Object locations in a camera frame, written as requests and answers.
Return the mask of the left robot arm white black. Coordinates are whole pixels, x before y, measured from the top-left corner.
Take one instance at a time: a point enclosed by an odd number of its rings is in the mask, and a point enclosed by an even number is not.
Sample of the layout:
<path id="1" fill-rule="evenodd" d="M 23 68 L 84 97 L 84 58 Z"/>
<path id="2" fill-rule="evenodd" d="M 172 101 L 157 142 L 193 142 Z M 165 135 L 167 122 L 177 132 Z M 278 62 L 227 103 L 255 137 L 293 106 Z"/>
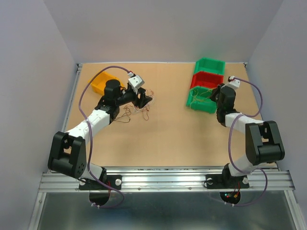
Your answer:
<path id="1" fill-rule="evenodd" d="M 103 188 L 107 180 L 106 170 L 90 162 L 86 145 L 93 144 L 93 137 L 117 118 L 120 106 L 132 103 L 144 108 L 151 100 L 142 87 L 135 89 L 128 84 L 123 89 L 118 80 L 108 80 L 104 95 L 92 113 L 71 130 L 54 135 L 48 168 L 75 179 L 89 179 L 95 188 Z"/>

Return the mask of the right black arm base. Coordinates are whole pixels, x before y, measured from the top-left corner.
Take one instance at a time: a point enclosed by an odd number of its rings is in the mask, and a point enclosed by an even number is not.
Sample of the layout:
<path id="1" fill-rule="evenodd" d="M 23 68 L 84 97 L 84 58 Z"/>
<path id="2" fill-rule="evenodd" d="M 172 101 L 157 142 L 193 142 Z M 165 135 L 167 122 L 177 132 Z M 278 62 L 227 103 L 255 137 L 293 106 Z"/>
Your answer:
<path id="1" fill-rule="evenodd" d="M 225 177 L 222 174 L 207 174 L 205 175 L 205 181 L 203 186 L 207 189 L 235 189 L 235 188 L 249 188 L 249 183 L 244 179 L 248 179 L 246 176 L 240 177 Z"/>

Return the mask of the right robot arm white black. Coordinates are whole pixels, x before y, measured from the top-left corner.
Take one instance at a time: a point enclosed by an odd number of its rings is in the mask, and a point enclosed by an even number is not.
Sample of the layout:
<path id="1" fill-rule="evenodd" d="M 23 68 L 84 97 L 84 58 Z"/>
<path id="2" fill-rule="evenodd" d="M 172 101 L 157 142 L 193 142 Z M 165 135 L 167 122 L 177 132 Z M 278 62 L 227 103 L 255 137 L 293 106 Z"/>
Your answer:
<path id="1" fill-rule="evenodd" d="M 236 91 L 230 85 L 221 84 L 213 90 L 210 99 L 216 103 L 217 121 L 230 128 L 228 150 L 231 150 L 233 130 L 245 135 L 245 153 L 236 161 L 230 159 L 221 174 L 210 176 L 209 188 L 231 188 L 263 163 L 281 161 L 285 157 L 282 138 L 275 121 L 253 119 L 234 108 Z"/>

